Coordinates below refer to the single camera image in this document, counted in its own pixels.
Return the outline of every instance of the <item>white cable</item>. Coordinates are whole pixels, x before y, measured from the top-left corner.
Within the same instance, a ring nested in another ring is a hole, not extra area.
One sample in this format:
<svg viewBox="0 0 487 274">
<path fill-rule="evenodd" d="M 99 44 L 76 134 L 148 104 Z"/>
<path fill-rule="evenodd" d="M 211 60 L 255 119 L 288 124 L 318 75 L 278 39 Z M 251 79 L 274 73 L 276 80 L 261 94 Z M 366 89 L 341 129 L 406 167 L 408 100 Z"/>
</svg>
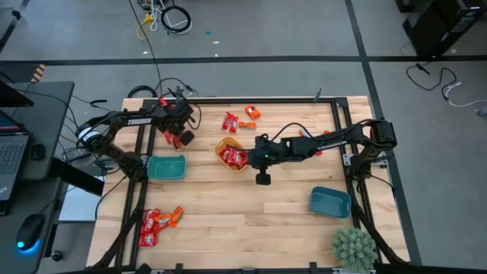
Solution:
<svg viewBox="0 0 487 274">
<path fill-rule="evenodd" d="M 161 4 L 162 10 L 166 9 L 166 6 L 164 6 L 163 0 L 159 0 L 159 3 Z M 158 13 L 159 14 L 162 14 L 162 11 L 159 8 L 154 8 L 154 0 L 151 0 L 151 12 L 152 12 L 152 16 L 154 17 L 154 22 L 152 22 L 152 24 L 149 27 L 149 29 L 151 31 L 156 31 L 156 30 L 158 30 Z M 170 23 L 170 21 L 169 21 L 169 17 L 167 16 L 167 13 L 165 14 L 164 17 L 166 18 L 167 25 L 169 27 L 177 27 L 177 26 L 179 26 L 181 24 L 185 24 L 185 23 L 188 22 L 188 20 L 184 20 L 184 21 L 181 21 L 181 22 L 179 22 L 179 23 L 177 23 L 175 25 L 172 25 Z M 189 23 L 189 27 L 188 27 L 187 30 L 182 31 L 180 33 L 175 33 L 175 34 L 185 34 L 188 31 L 190 31 L 192 27 L 193 27 L 193 23 L 191 22 L 191 23 Z"/>
<path fill-rule="evenodd" d="M 487 102 L 486 99 L 483 99 L 483 100 L 477 100 L 477 101 L 473 101 L 472 103 L 467 103 L 467 104 L 464 104 L 464 105 L 457 105 L 457 104 L 453 104 L 451 103 L 450 101 L 450 98 L 448 97 L 448 94 L 450 93 L 450 91 L 452 91 L 454 88 L 456 87 L 459 87 L 462 85 L 462 82 L 457 82 L 456 84 L 454 85 L 449 85 L 447 88 L 447 92 L 445 93 L 445 97 L 447 98 L 447 101 L 450 105 L 454 106 L 454 107 L 469 107 L 469 106 L 472 106 L 474 104 L 478 104 L 478 103 L 482 103 L 482 102 Z"/>
</svg>

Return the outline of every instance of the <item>computer mouse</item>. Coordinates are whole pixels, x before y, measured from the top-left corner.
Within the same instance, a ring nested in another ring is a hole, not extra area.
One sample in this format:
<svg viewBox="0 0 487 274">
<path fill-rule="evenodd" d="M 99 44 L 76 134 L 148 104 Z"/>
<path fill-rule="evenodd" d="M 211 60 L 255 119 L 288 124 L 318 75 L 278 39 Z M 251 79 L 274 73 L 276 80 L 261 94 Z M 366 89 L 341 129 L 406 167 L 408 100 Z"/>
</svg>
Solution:
<svg viewBox="0 0 487 274">
<path fill-rule="evenodd" d="M 44 224 L 44 215 L 29 215 L 17 232 L 17 248 L 19 250 L 29 250 L 39 239 L 40 230 Z"/>
</svg>

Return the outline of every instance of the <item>laptop keyboard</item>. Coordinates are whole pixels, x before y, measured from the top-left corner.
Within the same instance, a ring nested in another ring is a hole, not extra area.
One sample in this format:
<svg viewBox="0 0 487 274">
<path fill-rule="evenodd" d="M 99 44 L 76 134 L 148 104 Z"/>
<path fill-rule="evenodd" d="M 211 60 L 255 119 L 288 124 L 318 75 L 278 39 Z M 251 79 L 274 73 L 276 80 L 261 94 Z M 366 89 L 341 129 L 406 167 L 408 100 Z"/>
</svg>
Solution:
<svg viewBox="0 0 487 274">
<path fill-rule="evenodd" d="M 0 144 L 0 174 L 11 174 L 17 171 L 21 162 L 24 145 Z"/>
</svg>

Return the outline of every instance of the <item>wooden tabletop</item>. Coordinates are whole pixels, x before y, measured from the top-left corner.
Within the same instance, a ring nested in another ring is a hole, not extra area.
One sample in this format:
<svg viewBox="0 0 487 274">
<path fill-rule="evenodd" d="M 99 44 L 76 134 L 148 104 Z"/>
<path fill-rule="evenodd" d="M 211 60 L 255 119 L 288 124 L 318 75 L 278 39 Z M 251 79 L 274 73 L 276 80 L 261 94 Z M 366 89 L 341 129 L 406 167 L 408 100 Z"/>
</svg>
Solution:
<svg viewBox="0 0 487 274">
<path fill-rule="evenodd" d="M 352 122 L 372 118 L 366 97 L 348 97 Z M 123 107 L 137 110 L 142 99 L 125 99 Z M 263 133 L 274 136 L 284 125 L 298 122 L 312 135 L 335 130 L 330 104 L 256 104 L 262 117 L 256 130 L 238 129 L 230 134 L 221 130 L 226 111 L 250 121 L 245 104 L 201 104 L 202 123 L 195 139 L 179 151 L 168 145 L 157 132 L 154 155 L 185 155 L 186 176 L 183 180 L 149 183 L 146 209 L 171 213 L 177 206 L 184 215 L 176 228 L 159 234 L 156 247 L 142 247 L 138 265 L 147 263 L 153 269 L 241 268 L 307 268 L 337 267 L 331 254 L 331 240 L 339 228 L 352 226 L 352 218 L 337 219 L 309 211 L 309 196 L 315 186 L 346 191 L 339 149 L 324 151 L 301 163 L 284 163 L 269 168 L 270 186 L 255 183 L 257 170 L 247 167 L 235 173 L 215 156 L 214 146 L 231 135 L 246 148 L 253 148 L 254 137 Z M 340 113 L 342 126 L 345 118 Z M 299 128 L 286 129 L 281 137 L 296 136 Z M 133 151 L 137 127 L 124 128 L 115 143 Z M 147 145 L 148 133 L 142 151 Z M 387 170 L 373 167 L 372 174 L 389 180 Z M 110 190 L 123 174 L 109 175 L 103 192 Z M 408 260 L 408 253 L 391 188 L 374 178 L 367 179 L 368 195 L 374 222 L 386 242 Z M 118 234 L 126 198 L 128 180 L 121 183 L 101 203 L 87 265 L 93 265 Z M 134 205 L 139 186 L 136 187 Z M 132 235 L 128 236 L 124 263 L 129 261 Z"/>
</svg>

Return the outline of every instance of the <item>green plant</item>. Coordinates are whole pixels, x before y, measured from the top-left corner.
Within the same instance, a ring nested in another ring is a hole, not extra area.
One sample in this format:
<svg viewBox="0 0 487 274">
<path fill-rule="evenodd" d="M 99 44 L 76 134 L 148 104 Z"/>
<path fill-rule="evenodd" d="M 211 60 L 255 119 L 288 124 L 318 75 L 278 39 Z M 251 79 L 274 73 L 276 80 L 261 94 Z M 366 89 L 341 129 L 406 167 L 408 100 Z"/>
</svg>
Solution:
<svg viewBox="0 0 487 274">
<path fill-rule="evenodd" d="M 358 228 L 343 228 L 332 242 L 332 252 L 340 266 L 351 272 L 365 273 L 374 268 L 377 254 L 372 237 Z"/>
</svg>

